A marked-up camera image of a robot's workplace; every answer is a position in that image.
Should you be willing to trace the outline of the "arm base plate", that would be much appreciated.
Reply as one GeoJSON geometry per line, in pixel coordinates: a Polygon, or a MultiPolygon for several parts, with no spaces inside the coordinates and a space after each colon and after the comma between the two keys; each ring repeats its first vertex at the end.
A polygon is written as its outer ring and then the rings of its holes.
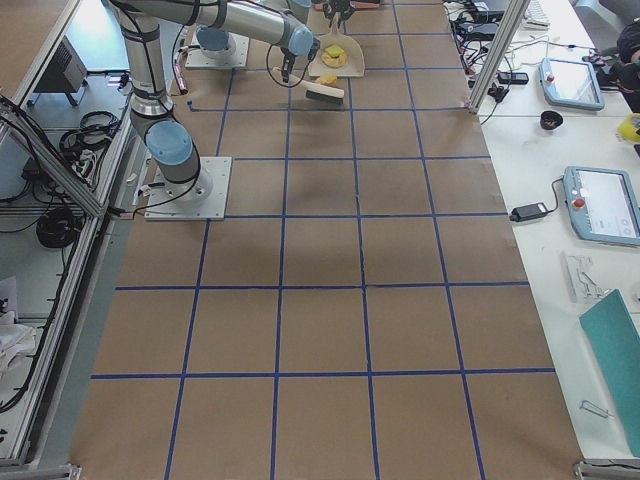
{"type": "Polygon", "coordinates": [[[201,158],[199,177],[193,182],[167,182],[156,167],[154,182],[160,187],[150,192],[151,206],[144,210],[149,221],[223,220],[226,213],[233,159],[231,157],[201,158]]]}
{"type": "Polygon", "coordinates": [[[248,37],[231,34],[228,48],[225,50],[206,50],[200,48],[200,42],[193,36],[185,61],[185,67],[191,70],[231,70],[246,67],[248,37]]]}

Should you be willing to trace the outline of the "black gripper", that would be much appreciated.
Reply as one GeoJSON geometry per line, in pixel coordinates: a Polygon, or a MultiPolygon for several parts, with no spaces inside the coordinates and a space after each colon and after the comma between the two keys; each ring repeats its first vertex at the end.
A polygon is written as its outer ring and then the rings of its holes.
{"type": "Polygon", "coordinates": [[[293,68],[295,65],[296,56],[285,47],[281,47],[280,51],[282,52],[282,55],[283,55],[282,65],[281,65],[280,74],[279,74],[280,80],[282,81],[282,83],[290,83],[291,72],[293,71],[293,68]]]}
{"type": "Polygon", "coordinates": [[[337,15],[341,20],[348,20],[356,12],[356,7],[349,0],[327,0],[321,2],[321,10],[328,20],[333,20],[337,15]]]}

